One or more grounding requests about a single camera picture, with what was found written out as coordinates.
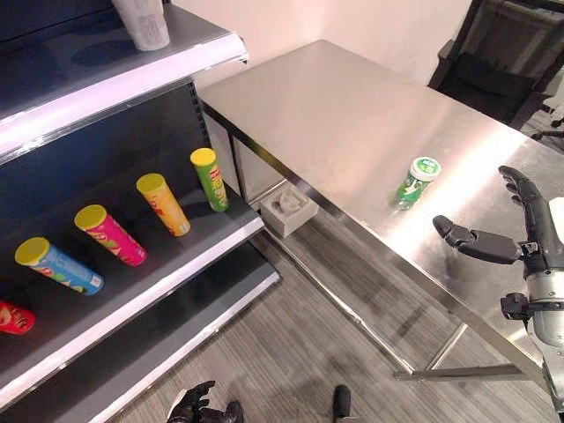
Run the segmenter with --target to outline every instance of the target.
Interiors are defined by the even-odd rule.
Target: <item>pink chip can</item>
[[[130,266],[138,266],[147,258],[145,249],[99,204],[79,211],[74,224]]]

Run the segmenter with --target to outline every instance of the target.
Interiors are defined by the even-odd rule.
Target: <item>pringles can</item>
[[[16,262],[84,295],[97,293],[104,278],[70,258],[45,238],[36,237],[16,250]]]
[[[211,208],[215,212],[224,212],[229,208],[226,187],[221,178],[215,151],[211,148],[198,148],[190,154],[190,161],[196,168],[196,173]]]
[[[34,323],[35,315],[31,311],[0,301],[0,332],[23,335]]]
[[[136,187],[170,234],[182,236],[188,233],[190,223],[162,174],[145,174],[137,180]]]
[[[138,266],[147,258],[145,249],[99,204],[79,211],[74,224],[129,266]]]

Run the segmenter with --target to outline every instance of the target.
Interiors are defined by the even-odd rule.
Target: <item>gray carpet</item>
[[[549,113],[539,110],[535,112],[529,121],[523,125],[520,131],[525,134],[526,136],[530,137],[531,135],[540,132],[541,130],[562,130],[564,131],[564,125],[561,125],[559,128],[553,128],[550,123],[552,119]],[[539,141],[540,144],[546,145],[549,148],[552,148],[556,152],[560,152],[564,154],[564,137],[548,137],[544,136]]]
[[[259,234],[256,245],[283,281],[127,407],[115,422],[160,422],[183,387],[214,379],[211,404],[239,398],[246,421],[329,422],[332,390],[352,391],[367,422],[549,422],[548,396],[532,382],[397,382],[394,368]],[[320,213],[286,239],[367,322],[424,365],[457,320]],[[445,367],[503,362],[471,330]]]

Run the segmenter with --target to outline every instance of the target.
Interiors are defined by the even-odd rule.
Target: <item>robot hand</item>
[[[201,398],[208,395],[213,386],[215,386],[215,381],[208,381],[200,383],[191,390],[181,390],[168,414],[167,423],[199,423],[200,409],[210,403],[209,399]]]
[[[215,381],[200,383],[191,390],[181,390],[173,402],[167,423],[244,423],[243,409],[232,401],[224,412],[207,408],[209,399],[202,399],[215,386]]]
[[[523,278],[528,298],[509,293],[501,299],[501,312],[508,319],[522,320],[533,342],[543,354],[543,374],[560,418],[564,421],[564,244],[560,239],[549,203],[527,176],[512,167],[500,167],[515,203],[523,207],[527,241],[487,232],[468,230],[436,216],[439,235],[467,256],[493,263],[512,264],[523,260]]]

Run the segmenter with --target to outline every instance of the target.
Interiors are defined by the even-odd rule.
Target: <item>store shelf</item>
[[[126,108],[132,99],[247,56],[236,33],[165,5],[170,44],[142,52],[115,15],[3,53],[0,163]]]
[[[106,421],[278,280],[253,247],[241,245],[24,397],[0,421]]]
[[[0,336],[0,410],[263,227],[248,205],[231,190],[228,195],[225,213],[213,212],[201,190],[183,198],[192,225],[183,237],[171,236],[153,213],[135,222],[132,233],[148,252],[135,268],[84,235],[91,263],[106,279],[92,297],[42,277],[29,284],[35,326],[25,336]]]

